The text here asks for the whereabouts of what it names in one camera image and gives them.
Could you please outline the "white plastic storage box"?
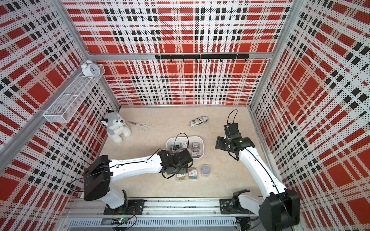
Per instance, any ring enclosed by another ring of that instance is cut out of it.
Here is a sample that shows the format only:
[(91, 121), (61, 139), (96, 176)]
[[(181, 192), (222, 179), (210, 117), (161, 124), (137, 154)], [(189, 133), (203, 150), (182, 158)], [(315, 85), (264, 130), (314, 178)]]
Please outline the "white plastic storage box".
[(185, 148), (195, 159), (200, 159), (205, 154), (204, 142), (199, 136), (173, 137), (166, 142), (166, 150), (172, 154), (184, 151)]

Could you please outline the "round clear paper clip box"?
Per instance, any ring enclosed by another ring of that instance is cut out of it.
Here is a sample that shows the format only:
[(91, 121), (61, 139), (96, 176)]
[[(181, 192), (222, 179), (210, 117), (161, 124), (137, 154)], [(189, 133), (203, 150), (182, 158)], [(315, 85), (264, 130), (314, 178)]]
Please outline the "round clear paper clip box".
[(202, 165), (202, 167), (200, 169), (200, 173), (201, 173), (201, 176), (204, 177), (204, 178), (209, 177), (210, 174), (211, 174), (211, 168), (210, 168), (210, 166), (208, 166), (208, 165)]

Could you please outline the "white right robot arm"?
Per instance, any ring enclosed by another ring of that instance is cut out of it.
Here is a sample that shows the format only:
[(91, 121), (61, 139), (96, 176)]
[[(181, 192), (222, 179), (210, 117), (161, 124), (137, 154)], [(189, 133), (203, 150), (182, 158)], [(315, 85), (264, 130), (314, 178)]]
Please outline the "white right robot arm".
[(254, 143), (242, 137), (238, 123), (224, 125), (225, 136), (217, 137), (216, 149), (241, 161), (253, 176), (261, 196), (248, 190), (233, 194), (235, 209), (257, 215), (267, 231), (282, 231), (300, 223), (300, 197), (277, 179), (260, 157)]

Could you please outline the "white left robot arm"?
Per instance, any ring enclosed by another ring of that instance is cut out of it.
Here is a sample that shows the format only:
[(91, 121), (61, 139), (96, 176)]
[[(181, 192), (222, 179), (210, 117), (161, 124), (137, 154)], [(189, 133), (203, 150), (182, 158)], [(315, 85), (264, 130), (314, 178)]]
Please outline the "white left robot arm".
[(171, 154), (167, 150), (158, 149), (148, 157), (126, 160), (109, 159), (107, 155), (103, 155), (84, 173), (83, 199), (101, 200), (111, 209), (117, 209), (125, 206), (128, 199), (123, 189), (115, 188), (115, 182), (138, 175), (157, 173), (169, 179), (192, 167), (193, 163), (194, 160), (188, 150)]

